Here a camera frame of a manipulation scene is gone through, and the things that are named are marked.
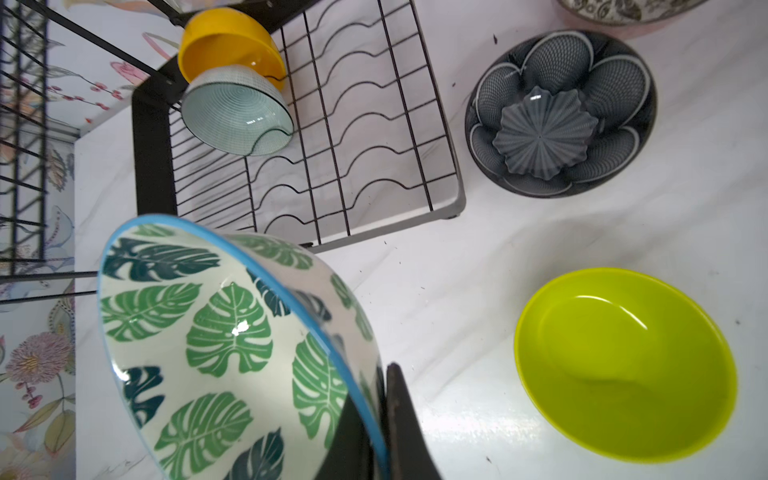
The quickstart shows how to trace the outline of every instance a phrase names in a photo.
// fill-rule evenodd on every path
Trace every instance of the gray patterned bowl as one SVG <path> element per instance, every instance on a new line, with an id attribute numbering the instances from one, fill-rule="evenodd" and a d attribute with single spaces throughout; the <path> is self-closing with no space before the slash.
<path id="1" fill-rule="evenodd" d="M 623 42 L 556 31 L 502 55 L 481 76 L 465 116 L 475 163 L 530 197 L 589 190 L 624 169 L 656 117 L 648 67 Z"/>

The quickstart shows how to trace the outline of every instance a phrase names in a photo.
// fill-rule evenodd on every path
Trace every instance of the bowl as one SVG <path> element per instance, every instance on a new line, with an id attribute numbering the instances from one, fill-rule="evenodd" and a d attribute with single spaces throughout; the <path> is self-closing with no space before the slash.
<path id="1" fill-rule="evenodd" d="M 679 290 L 629 270 L 580 270 L 544 285 L 518 321 L 515 361 L 556 429 L 624 461 L 703 448 L 736 400 L 736 367 L 715 323 Z"/>
<path id="2" fill-rule="evenodd" d="M 480 77 L 465 115 L 467 145 L 486 177 L 529 197 L 590 190 L 647 141 L 656 89 L 623 42 L 554 31 L 515 46 Z"/>
<path id="3" fill-rule="evenodd" d="M 288 145 L 293 120 L 280 92 L 241 65 L 211 68 L 190 83 L 181 117 L 192 134 L 236 155 L 267 155 Z"/>
<path id="4" fill-rule="evenodd" d="M 270 33 L 249 15 L 228 7 L 204 10 L 190 19 L 177 60 L 190 83 L 204 71 L 226 65 L 252 68 L 278 90 L 286 77 Z"/>
<path id="5" fill-rule="evenodd" d="M 167 478 L 315 478 L 345 402 L 386 478 L 373 331 L 308 251 L 147 215 L 108 241 L 98 298 L 120 397 Z"/>
<path id="6" fill-rule="evenodd" d="M 552 0 L 569 28 L 586 28 L 634 38 L 659 30 L 706 0 Z"/>

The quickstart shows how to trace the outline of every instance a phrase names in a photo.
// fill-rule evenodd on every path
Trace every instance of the white countertop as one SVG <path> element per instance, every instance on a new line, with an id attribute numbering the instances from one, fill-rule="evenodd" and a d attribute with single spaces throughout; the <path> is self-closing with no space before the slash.
<path id="1" fill-rule="evenodd" d="M 616 178 L 558 200 L 496 187 L 463 131 L 466 98 L 488 65 L 560 28 L 552 4 L 415 3 L 466 210 L 320 256 L 366 308 L 383 362 L 403 367 L 443 478 L 768 478 L 768 2 L 712 0 L 629 41 L 657 84 L 654 132 Z M 76 144 L 78 271 L 95 270 L 108 236 L 136 214 L 132 144 L 130 111 Z M 723 331 L 737 406 L 701 452 L 659 465 L 604 458 L 567 440 L 526 396 L 512 351 L 519 313 L 547 281 L 593 266 L 668 282 Z M 79 280 L 78 290 L 93 285 Z M 78 478 L 160 479 L 111 378 L 95 302 L 77 303 Z"/>

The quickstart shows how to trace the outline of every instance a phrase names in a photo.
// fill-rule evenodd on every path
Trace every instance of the monstera leaf print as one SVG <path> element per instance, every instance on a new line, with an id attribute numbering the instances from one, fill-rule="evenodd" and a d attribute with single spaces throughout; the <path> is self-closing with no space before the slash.
<path id="1" fill-rule="evenodd" d="M 236 283 L 217 291 L 193 322 L 187 334 L 187 362 L 202 373 L 221 377 L 233 354 L 240 357 L 240 373 L 258 372 L 272 356 L 264 308 Z"/>
<path id="2" fill-rule="evenodd" d="M 159 282 L 219 266 L 219 257 L 204 248 L 119 238 L 104 259 L 104 275 L 122 280 L 118 270 L 126 263 L 131 265 L 128 275 L 134 282 Z"/>
<path id="3" fill-rule="evenodd" d="M 355 309 L 355 323 L 357 324 L 357 328 L 360 329 L 362 337 L 366 340 L 366 342 L 372 341 L 373 330 L 371 329 L 371 324 L 368 323 L 368 317 L 366 316 L 366 313 L 362 311 L 362 307 L 358 303 L 355 296 L 352 295 L 352 291 L 344 283 L 344 280 L 341 280 L 341 278 L 335 273 L 331 276 L 331 284 L 336 290 L 336 295 L 339 296 L 341 304 L 344 305 L 344 308 Z"/>
<path id="4" fill-rule="evenodd" d="M 156 366 L 138 366 L 126 370 L 126 373 L 128 380 L 123 382 L 123 397 L 134 413 L 137 425 L 141 428 L 152 420 L 165 395 L 155 395 L 146 400 L 139 400 L 138 396 L 160 385 L 163 382 L 163 376 L 160 374 L 160 367 Z"/>
<path id="5" fill-rule="evenodd" d="M 248 272 L 248 275 L 253 280 L 256 290 L 259 290 L 259 293 L 261 293 L 261 298 L 264 299 L 267 308 L 272 311 L 274 316 L 290 315 L 290 308 L 267 286 L 264 280 L 257 278 L 251 272 Z"/>
<path id="6" fill-rule="evenodd" d="M 172 237 L 174 231 L 154 223 L 145 223 L 136 227 L 134 234 L 141 235 L 142 237 Z"/>
<path id="7" fill-rule="evenodd" d="M 296 346 L 296 357 L 293 359 L 293 406 L 299 410 L 299 420 L 310 440 L 317 435 L 320 422 L 327 413 L 330 424 L 325 446 L 330 448 L 339 426 L 346 393 L 346 385 L 336 367 L 317 340 L 307 335 Z"/>
<path id="8" fill-rule="evenodd" d="M 279 480 L 283 458 L 283 437 L 277 429 L 241 453 L 224 480 Z"/>
<path id="9" fill-rule="evenodd" d="M 301 290 L 294 290 L 293 295 L 312 314 L 315 322 L 322 324 L 331 321 L 331 312 L 326 308 L 326 304 L 318 296 L 314 296 L 312 293 L 302 292 Z"/>
<path id="10" fill-rule="evenodd" d="M 160 459 L 171 480 L 202 472 L 231 447 L 253 421 L 245 402 L 231 392 L 208 393 L 178 409 L 154 445 L 156 454 L 173 446 Z"/>
<path id="11" fill-rule="evenodd" d="M 200 284 L 148 286 L 101 299 L 107 335 L 118 342 L 141 340 L 180 319 L 200 293 Z"/>
<path id="12" fill-rule="evenodd" d="M 308 270 L 312 266 L 312 257 L 303 248 L 291 242 L 251 235 L 227 235 L 227 238 L 256 255 L 274 260 L 280 265 L 292 266 L 298 270 Z"/>

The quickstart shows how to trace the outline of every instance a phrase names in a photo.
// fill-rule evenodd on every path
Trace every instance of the dish rack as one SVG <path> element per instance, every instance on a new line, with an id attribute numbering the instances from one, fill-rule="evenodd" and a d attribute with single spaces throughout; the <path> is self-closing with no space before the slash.
<path id="1" fill-rule="evenodd" d="M 248 157 L 199 141 L 181 118 L 187 82 L 173 58 L 133 97 L 139 214 L 269 233 L 319 252 L 463 210 L 410 0 L 329 0 L 267 19 L 249 12 L 253 4 L 232 6 L 262 22 L 283 56 L 293 137 L 276 154 Z"/>
<path id="2" fill-rule="evenodd" d="M 0 305 L 67 296 L 90 295 L 74 291 L 75 278 L 96 272 L 71 272 L 71 258 L 51 253 L 57 214 L 48 204 L 51 142 L 73 144 L 78 131 L 48 117 L 48 23 L 61 16 L 45 0 L 8 0 L 0 8 Z M 55 282 L 55 294 L 28 296 L 22 282 Z"/>

